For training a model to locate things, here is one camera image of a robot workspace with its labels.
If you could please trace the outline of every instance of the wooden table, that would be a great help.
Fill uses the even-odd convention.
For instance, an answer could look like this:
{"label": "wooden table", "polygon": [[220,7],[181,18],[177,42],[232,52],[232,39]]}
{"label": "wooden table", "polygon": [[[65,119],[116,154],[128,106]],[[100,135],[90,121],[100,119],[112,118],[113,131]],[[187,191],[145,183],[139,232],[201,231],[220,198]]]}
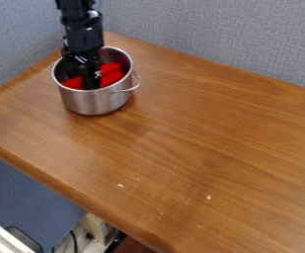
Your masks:
{"label": "wooden table", "polygon": [[65,109],[56,52],[0,88],[0,157],[157,252],[305,252],[305,88],[108,34],[145,85]]}

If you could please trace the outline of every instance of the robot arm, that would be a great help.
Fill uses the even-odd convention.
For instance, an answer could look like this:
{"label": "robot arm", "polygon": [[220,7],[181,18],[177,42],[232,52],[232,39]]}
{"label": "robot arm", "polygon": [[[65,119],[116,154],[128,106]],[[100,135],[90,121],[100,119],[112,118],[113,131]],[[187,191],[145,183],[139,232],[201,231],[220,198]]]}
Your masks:
{"label": "robot arm", "polygon": [[101,85],[101,59],[104,46],[102,14],[93,9],[94,0],[56,0],[65,25],[62,59],[68,77],[82,76],[86,90]]}

